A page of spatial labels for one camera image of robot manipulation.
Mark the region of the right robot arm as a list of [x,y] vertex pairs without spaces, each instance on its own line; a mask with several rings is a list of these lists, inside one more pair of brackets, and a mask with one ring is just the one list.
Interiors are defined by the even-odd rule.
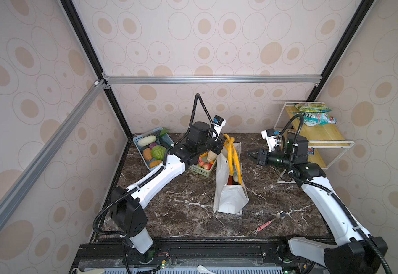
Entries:
[[385,254],[387,243],[374,237],[350,212],[333,190],[326,173],[308,160],[308,140],[300,132],[303,115],[293,116],[282,131],[262,131],[268,148],[250,151],[248,157],[260,166],[285,169],[289,177],[309,196],[328,225],[335,244],[305,237],[292,237],[290,252],[326,268],[331,274],[375,274],[379,268],[392,272]]

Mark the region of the white grocery bag yellow handles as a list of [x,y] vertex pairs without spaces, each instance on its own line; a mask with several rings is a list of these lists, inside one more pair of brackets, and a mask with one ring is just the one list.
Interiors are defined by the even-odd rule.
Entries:
[[214,212],[241,216],[248,204],[240,160],[242,144],[224,134],[224,148],[217,156]]

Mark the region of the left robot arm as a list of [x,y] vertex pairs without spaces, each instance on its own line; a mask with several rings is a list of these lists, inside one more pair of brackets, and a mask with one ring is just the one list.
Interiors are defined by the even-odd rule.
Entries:
[[209,117],[208,123],[195,122],[198,105],[209,114],[201,95],[196,94],[187,132],[163,153],[162,162],[155,169],[126,189],[119,187],[112,192],[111,202],[95,217],[95,234],[118,235],[142,255],[154,250],[144,211],[150,201],[169,182],[198,164],[202,154],[209,151],[219,154],[224,146],[219,134],[226,121],[215,116]]

